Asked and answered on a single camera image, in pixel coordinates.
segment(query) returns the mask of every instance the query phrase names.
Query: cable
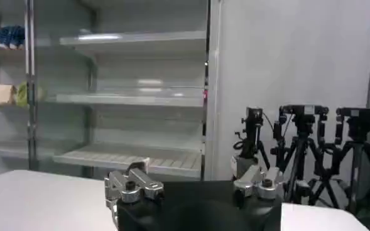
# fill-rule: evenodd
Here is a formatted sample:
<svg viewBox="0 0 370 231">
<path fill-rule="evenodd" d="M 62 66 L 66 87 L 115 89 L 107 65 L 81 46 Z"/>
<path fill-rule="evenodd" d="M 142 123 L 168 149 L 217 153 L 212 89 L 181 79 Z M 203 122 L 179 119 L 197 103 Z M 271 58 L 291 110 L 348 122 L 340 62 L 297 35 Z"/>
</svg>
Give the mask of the cable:
<svg viewBox="0 0 370 231">
<path fill-rule="evenodd" d="M 290 122 L 291 122 L 292 117 L 293 116 L 290 116 L 290 118 L 288 119 L 288 122 L 286 123 L 286 127 L 285 127 L 285 131 L 284 131 L 283 137 L 285 137 L 286 131 L 288 130 L 288 126 L 290 125 Z"/>
<path fill-rule="evenodd" d="M 271 130 L 274 132 L 274 127 L 273 127 L 273 124 L 271 123 L 271 121 L 268 119 L 268 116 L 266 115 L 266 113 L 263 112 L 263 115 L 264 117 L 266 118 L 268 124 L 270 125 L 271 127 Z"/>
</svg>

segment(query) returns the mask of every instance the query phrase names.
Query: tripod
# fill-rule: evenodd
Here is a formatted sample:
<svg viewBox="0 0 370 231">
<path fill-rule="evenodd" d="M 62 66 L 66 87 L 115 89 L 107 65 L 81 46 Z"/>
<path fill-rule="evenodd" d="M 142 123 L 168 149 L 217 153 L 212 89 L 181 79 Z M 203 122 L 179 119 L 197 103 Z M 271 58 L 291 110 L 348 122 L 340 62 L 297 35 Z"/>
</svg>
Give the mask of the tripod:
<svg viewBox="0 0 370 231">
<path fill-rule="evenodd" d="M 347 210 L 353 215 L 356 215 L 361 208 L 361 203 L 357 201 L 357 191 L 359 188 L 359 173 L 362 163 L 363 153 L 366 153 L 370 164 L 370 144 L 367 141 L 367 134 L 370 132 L 370 109 L 356 108 L 340 108 L 337 109 L 337 130 L 335 133 L 335 143 L 341 144 L 342 130 L 344 127 L 344 117 L 349 117 L 347 123 L 349 125 L 348 136 L 352 139 L 344 144 L 342 150 L 335 152 L 332 162 L 332 171 L 334 174 L 339 174 L 339 168 L 342 160 L 347 153 L 352 149 L 352 170 L 351 184 L 347 197 L 349 204 Z M 365 195 L 364 200 L 370 200 L 370 190 Z"/>
<path fill-rule="evenodd" d="M 267 170 L 269 170 L 270 163 L 264 150 L 263 142 L 260 141 L 260 129 L 263 126 L 263 110 L 248 107 L 246 109 L 246 119 L 242 119 L 241 122 L 246 124 L 246 128 L 243 129 L 243 133 L 246 133 L 246 138 L 243 139 L 240 132 L 235 132 L 240 141 L 234 144 L 234 149 L 242 150 L 239 157 L 252 160 L 253 164 L 258 164 L 256 154 L 260 152 Z"/>
<path fill-rule="evenodd" d="M 285 172 L 293 155 L 295 159 L 291 170 L 290 180 L 285 193 L 285 202 L 302 203 L 302 197 L 309 196 L 311 189 L 309 185 L 302 184 L 305 171 L 305 157 L 310 149 L 315 158 L 314 174 L 320 176 L 324 187 L 330 195 L 334 207 L 338 207 L 333 189 L 330 186 L 330 171 L 323 167 L 323 153 L 316 147 L 315 141 L 309 138 L 313 134 L 312 126 L 315 123 L 315 115 L 319 116 L 317 139 L 319 144 L 324 143 L 324 121 L 327 120 L 329 109 L 322 106 L 312 105 L 287 105 L 280 107 L 280 116 L 275 122 L 274 138 L 277 140 L 278 147 L 271 150 L 272 154 L 277 155 L 276 166 L 280 171 Z M 297 127 L 297 136 L 293 138 L 290 148 L 285 147 L 285 137 L 281 134 L 282 125 L 286 122 L 286 115 L 292 114 L 292 122 Z"/>
</svg>

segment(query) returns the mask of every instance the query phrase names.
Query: table surface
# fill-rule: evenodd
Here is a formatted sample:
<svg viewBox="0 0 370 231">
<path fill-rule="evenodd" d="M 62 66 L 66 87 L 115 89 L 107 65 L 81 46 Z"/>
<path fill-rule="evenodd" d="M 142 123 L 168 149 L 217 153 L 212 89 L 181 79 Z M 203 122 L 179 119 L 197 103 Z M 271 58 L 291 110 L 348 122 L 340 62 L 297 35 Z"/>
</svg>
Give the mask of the table surface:
<svg viewBox="0 0 370 231">
<path fill-rule="evenodd" d="M 104 182 L 17 170 L 0 175 L 0 231 L 116 230 Z M 281 231 L 367 231 L 351 214 L 283 204 Z"/>
</svg>

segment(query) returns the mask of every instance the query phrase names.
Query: shelf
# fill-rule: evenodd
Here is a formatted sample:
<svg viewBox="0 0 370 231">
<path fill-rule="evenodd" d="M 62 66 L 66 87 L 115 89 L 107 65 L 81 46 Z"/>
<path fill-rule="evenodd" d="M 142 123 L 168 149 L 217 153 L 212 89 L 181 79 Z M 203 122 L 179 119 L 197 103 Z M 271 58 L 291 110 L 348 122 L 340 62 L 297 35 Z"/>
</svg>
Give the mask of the shelf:
<svg viewBox="0 0 370 231">
<path fill-rule="evenodd" d="M 112 33 L 61 38 L 60 44 L 86 55 L 98 53 L 194 53 L 205 51 L 205 31 Z"/>
<path fill-rule="evenodd" d="M 203 107 L 202 89 L 126 89 L 117 94 L 56 94 L 47 101 L 70 104 Z"/>
<path fill-rule="evenodd" d="M 150 157 L 149 172 L 160 175 L 200 177 L 202 153 L 177 149 L 147 148 L 96 143 L 54 156 L 58 163 L 125 170 L 130 163 Z"/>
<path fill-rule="evenodd" d="M 72 150 L 77 143 L 68 141 L 38 141 L 40 159 L 54 156 Z M 9 137 L 0 140 L 0 157 L 28 159 L 28 142 L 19 137 Z"/>
</svg>

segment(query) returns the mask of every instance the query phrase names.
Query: blue cloth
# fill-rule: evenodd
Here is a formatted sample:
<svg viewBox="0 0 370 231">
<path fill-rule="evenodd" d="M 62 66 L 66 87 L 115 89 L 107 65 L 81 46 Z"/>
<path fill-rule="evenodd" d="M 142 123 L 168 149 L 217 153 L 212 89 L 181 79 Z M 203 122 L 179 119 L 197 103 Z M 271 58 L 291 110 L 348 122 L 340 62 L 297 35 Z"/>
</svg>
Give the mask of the blue cloth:
<svg viewBox="0 0 370 231">
<path fill-rule="evenodd" d="M 0 46 L 18 48 L 24 43 L 25 33 L 21 26 L 5 26 L 0 28 Z"/>
</svg>

